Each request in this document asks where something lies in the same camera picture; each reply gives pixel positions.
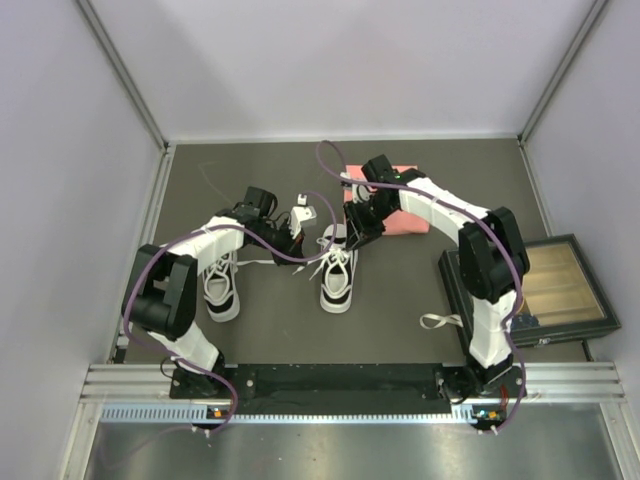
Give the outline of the black white sneaker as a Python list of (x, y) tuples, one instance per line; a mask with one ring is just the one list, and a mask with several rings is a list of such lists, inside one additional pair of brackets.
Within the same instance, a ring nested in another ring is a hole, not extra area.
[(316, 240), (322, 255), (311, 262), (311, 265), (316, 264), (317, 267), (310, 280), (320, 276), (320, 306), (330, 314), (345, 313), (352, 302), (358, 252), (349, 250), (346, 242), (346, 225), (329, 225)]
[(210, 318), (226, 323), (239, 315), (240, 299), (235, 276), (242, 266), (274, 265), (273, 260), (239, 261), (236, 252), (223, 255), (202, 273), (203, 295)]

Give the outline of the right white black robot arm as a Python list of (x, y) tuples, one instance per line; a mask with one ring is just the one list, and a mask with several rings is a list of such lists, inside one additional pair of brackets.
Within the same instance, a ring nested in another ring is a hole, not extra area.
[(358, 250), (377, 240), (384, 221), (396, 212), (425, 220), (455, 242), (459, 273), (473, 302), (466, 380), (474, 393), (492, 394), (513, 364), (510, 318), (519, 308), (523, 276), (530, 269), (514, 214), (505, 207), (474, 206), (414, 168), (399, 172), (384, 155), (361, 170), (362, 180), (340, 175), (352, 190), (343, 206), (346, 247)]

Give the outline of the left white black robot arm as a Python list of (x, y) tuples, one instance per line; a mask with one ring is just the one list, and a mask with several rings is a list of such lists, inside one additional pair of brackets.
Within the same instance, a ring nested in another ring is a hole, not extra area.
[(248, 245), (260, 246), (284, 264), (302, 263), (304, 228), (316, 219), (304, 194), (288, 219), (271, 218), (277, 197), (249, 187), (231, 208), (216, 212), (201, 227), (157, 246), (136, 252), (122, 304), (126, 335), (133, 326), (145, 331), (180, 366), (193, 372), (192, 384), (205, 396), (226, 387), (223, 354), (197, 325), (198, 282)]

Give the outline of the pink folded cloth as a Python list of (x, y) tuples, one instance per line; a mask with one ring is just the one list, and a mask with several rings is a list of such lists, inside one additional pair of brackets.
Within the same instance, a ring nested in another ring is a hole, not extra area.
[[(365, 181), (366, 178), (361, 170), (361, 165), (347, 164), (346, 172), (341, 173), (344, 178), (350, 178), (358, 181)], [(344, 187), (344, 202), (353, 201), (354, 203), (362, 203), (369, 199), (374, 193), (373, 187), (364, 185), (355, 185)], [(429, 223), (410, 213), (404, 211), (396, 211), (383, 221), (385, 236), (398, 236), (407, 234), (426, 234), (429, 231)]]

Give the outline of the loose white shoelace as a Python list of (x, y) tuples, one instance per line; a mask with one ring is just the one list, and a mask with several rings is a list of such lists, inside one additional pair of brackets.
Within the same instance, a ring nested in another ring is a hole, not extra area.
[(457, 328), (463, 327), (462, 319), (457, 314), (451, 315), (437, 315), (437, 314), (423, 314), (419, 318), (419, 325), (425, 330), (435, 330), (438, 328), (442, 328), (446, 325), (452, 325)]

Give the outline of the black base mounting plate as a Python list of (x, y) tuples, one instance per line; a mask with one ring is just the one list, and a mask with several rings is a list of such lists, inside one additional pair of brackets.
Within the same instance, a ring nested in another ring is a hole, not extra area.
[(469, 367), (410, 364), (239, 364), (221, 376), (244, 415), (400, 415), (446, 413), (451, 401), (514, 400), (521, 369), (487, 384)]

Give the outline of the black glass-lid display box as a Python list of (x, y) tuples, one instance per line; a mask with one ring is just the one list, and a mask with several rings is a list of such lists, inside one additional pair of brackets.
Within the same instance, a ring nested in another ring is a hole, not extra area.
[(518, 347), (535, 347), (608, 335), (620, 328), (573, 234), (525, 244), (530, 270), (523, 306), (511, 325)]

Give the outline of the aluminium extrusion rail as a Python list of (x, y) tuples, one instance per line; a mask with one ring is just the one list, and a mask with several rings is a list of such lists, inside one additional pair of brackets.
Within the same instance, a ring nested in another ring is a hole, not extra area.
[[(172, 366), (106, 364), (89, 367), (81, 389), (83, 403), (165, 401)], [(608, 403), (626, 400), (612, 362), (528, 363), (527, 402)]]

